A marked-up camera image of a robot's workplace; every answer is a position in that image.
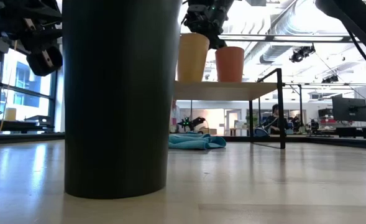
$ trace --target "blue cloth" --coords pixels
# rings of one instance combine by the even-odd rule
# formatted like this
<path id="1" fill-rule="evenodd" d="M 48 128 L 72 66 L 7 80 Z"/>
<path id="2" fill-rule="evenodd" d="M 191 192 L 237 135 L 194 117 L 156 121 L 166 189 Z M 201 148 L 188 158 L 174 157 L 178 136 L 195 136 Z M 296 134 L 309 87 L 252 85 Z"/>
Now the blue cloth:
<path id="1" fill-rule="evenodd" d="M 171 134 L 169 135 L 170 149 L 217 149 L 227 145 L 222 137 L 210 134 Z"/>

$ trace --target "computer monitor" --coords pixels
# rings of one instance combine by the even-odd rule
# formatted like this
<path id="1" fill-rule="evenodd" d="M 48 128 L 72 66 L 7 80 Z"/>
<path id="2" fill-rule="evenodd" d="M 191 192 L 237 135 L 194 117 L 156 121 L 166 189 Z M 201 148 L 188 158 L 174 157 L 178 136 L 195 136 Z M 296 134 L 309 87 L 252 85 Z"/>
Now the computer monitor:
<path id="1" fill-rule="evenodd" d="M 337 121 L 366 121 L 366 101 L 332 97 L 333 118 Z"/>

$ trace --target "ceiling duct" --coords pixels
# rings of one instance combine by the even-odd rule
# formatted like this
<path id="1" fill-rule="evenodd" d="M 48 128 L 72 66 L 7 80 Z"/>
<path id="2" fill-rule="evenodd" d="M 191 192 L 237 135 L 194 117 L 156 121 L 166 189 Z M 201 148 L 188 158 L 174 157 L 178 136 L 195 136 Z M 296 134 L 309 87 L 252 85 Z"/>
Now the ceiling duct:
<path id="1" fill-rule="evenodd" d="M 273 35 L 308 35 L 316 30 L 314 26 L 306 23 L 314 19 L 308 14 L 309 11 L 316 10 L 313 0 L 297 0 L 287 9 L 285 15 L 271 27 L 267 34 Z M 272 45 L 269 42 L 257 43 L 250 52 L 245 55 L 245 65 L 253 62 L 270 64 L 280 55 L 291 49 L 292 45 Z"/>

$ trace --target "window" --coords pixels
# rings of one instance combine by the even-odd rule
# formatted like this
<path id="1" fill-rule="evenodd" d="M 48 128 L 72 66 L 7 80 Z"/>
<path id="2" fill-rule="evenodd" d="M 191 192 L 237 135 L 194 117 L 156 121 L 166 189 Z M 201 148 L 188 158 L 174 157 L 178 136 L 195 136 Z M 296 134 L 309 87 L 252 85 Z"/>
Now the window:
<path id="1" fill-rule="evenodd" d="M 7 90 L 2 90 L 0 110 L 4 112 L 4 104 L 6 103 Z M 22 121 L 35 115 L 48 116 L 49 99 L 38 96 L 31 96 L 25 93 L 9 90 L 7 96 L 7 107 L 15 108 L 16 120 Z"/>
<path id="2" fill-rule="evenodd" d="M 26 56 L 9 49 L 4 55 L 2 82 L 44 95 L 50 94 L 51 76 L 39 77 L 29 68 Z"/>

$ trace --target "ceiling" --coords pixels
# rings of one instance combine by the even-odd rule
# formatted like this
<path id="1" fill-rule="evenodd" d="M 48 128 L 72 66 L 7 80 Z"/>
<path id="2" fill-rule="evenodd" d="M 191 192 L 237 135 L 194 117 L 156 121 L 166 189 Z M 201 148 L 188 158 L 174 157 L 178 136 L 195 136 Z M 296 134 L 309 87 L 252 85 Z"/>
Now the ceiling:
<path id="1" fill-rule="evenodd" d="M 236 1 L 228 13 L 229 20 L 224 23 L 224 34 L 270 34 L 270 31 L 274 31 L 269 30 L 274 18 L 292 2 L 292 0 L 279 1 L 279 4 L 267 4 L 266 7 L 252 7 L 246 1 Z M 182 6 L 179 21 L 183 19 L 187 8 L 187 4 Z M 277 27 L 283 29 L 280 31 L 276 29 L 276 32 L 288 32 L 290 35 L 348 35 L 341 22 L 324 15 L 316 8 L 313 0 L 298 0 L 295 10 L 287 11 L 278 21 Z M 190 30 L 182 26 L 181 32 L 187 33 Z M 278 43 L 282 46 L 277 46 L 279 52 L 273 55 L 275 59 L 272 63 L 262 63 L 258 58 L 270 47 L 274 48 L 275 44 L 263 42 L 227 42 L 227 44 L 242 47 L 246 54 L 250 52 L 256 55 L 245 60 L 244 81 L 247 82 L 254 82 L 273 69 L 282 68 L 283 81 L 286 83 L 321 83 L 323 78 L 334 73 L 340 76 L 339 83 L 366 83 L 364 78 L 366 62 L 353 44 L 315 44 L 316 54 L 300 63 L 289 61 L 292 50 L 297 47 L 289 43 Z M 362 44 L 361 47 L 366 53 L 366 47 Z M 204 76 L 207 81 L 217 80 L 214 53 L 215 50 L 208 52 Z"/>

